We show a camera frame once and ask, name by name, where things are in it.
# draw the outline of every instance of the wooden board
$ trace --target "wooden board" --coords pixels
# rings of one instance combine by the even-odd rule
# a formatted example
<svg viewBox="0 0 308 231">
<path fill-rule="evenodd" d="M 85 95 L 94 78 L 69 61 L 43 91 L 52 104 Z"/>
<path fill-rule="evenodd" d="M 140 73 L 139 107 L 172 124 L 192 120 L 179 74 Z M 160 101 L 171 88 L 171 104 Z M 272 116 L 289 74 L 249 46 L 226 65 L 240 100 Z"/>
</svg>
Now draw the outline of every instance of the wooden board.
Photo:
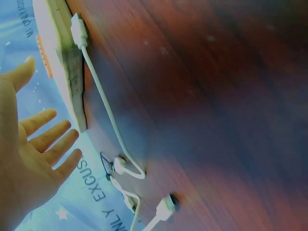
<svg viewBox="0 0 308 231">
<path fill-rule="evenodd" d="M 304 0 L 67 0 L 145 180 L 160 231 L 308 230 L 308 3 Z M 97 151 L 120 152 L 91 75 L 86 114 Z"/>
</svg>

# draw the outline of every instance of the white star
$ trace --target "white star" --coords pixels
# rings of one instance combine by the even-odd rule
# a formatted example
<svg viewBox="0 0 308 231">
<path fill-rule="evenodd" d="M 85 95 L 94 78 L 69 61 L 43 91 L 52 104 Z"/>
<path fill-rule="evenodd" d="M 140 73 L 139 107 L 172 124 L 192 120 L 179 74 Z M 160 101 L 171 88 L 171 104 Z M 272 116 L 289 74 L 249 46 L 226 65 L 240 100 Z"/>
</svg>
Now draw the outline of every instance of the white star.
<svg viewBox="0 0 308 231">
<path fill-rule="evenodd" d="M 59 211 L 56 212 L 56 214 L 58 214 L 60 220 L 62 220 L 62 219 L 67 220 L 67 216 L 66 216 L 67 215 L 67 211 L 65 211 L 65 210 L 60 208 Z"/>
</svg>

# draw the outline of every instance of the bed sheet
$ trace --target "bed sheet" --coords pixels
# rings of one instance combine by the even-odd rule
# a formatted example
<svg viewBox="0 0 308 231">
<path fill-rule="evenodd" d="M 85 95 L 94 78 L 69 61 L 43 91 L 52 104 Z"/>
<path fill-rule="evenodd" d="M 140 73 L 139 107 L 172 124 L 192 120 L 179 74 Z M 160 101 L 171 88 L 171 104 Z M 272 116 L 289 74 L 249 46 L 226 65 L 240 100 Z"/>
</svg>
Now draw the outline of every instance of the bed sheet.
<svg viewBox="0 0 308 231">
<path fill-rule="evenodd" d="M 33 78 L 17 94 L 19 118 L 47 108 L 55 108 L 58 112 L 52 122 L 34 135 L 63 119 L 71 120 L 57 86 L 47 77 L 36 43 L 37 34 L 31 0 L 0 2 L 0 73 L 15 68 L 30 55 L 36 60 Z M 133 214 L 124 205 L 121 193 L 105 179 L 99 155 L 86 133 L 80 136 L 74 148 L 80 148 L 83 152 L 77 169 L 56 196 L 30 212 L 16 231 L 129 230 Z M 136 230 L 142 228 L 139 223 Z"/>
</svg>

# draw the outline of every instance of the power strip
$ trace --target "power strip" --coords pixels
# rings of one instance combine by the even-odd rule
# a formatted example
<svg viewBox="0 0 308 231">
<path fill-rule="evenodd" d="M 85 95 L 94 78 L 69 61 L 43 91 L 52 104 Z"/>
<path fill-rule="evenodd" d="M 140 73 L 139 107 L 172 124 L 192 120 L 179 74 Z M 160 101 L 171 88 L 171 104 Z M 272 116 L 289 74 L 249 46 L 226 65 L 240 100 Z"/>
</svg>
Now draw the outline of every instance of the power strip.
<svg viewBox="0 0 308 231">
<path fill-rule="evenodd" d="M 47 74 L 55 80 L 77 129 L 84 132 L 87 122 L 82 97 L 82 52 L 75 45 L 70 30 L 71 13 L 65 0 L 32 2 L 39 30 L 38 47 Z"/>
</svg>

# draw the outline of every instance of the cable connector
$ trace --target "cable connector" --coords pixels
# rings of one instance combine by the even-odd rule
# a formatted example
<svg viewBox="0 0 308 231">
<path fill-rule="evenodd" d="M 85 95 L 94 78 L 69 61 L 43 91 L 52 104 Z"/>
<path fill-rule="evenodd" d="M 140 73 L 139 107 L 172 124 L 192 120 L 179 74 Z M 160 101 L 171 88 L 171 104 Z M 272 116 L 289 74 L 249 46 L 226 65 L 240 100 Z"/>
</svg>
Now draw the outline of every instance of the cable connector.
<svg viewBox="0 0 308 231">
<path fill-rule="evenodd" d="M 162 221 L 168 220 L 175 213 L 178 203 L 173 194 L 163 198 L 156 208 L 156 216 Z"/>
<path fill-rule="evenodd" d="M 126 204 L 127 208 L 129 208 L 129 210 L 132 211 L 133 214 L 135 214 L 137 207 L 136 203 L 130 196 L 124 194 L 123 197 L 124 197 L 124 203 Z"/>
<path fill-rule="evenodd" d="M 79 49 L 81 49 L 81 47 L 87 47 L 88 34 L 85 23 L 82 19 L 79 18 L 77 13 L 72 17 L 71 22 L 71 32 L 74 43 L 78 46 Z"/>
<path fill-rule="evenodd" d="M 168 220 L 176 212 L 178 204 L 179 200 L 173 194 L 163 198 L 156 208 L 156 216 L 142 231 L 151 231 L 160 221 Z"/>
<path fill-rule="evenodd" d="M 125 165 L 126 165 L 126 161 L 117 156 L 114 160 L 114 170 L 115 172 L 117 172 L 118 174 L 120 175 L 123 175 L 125 172 L 126 172 L 126 168 L 125 168 Z"/>
</svg>

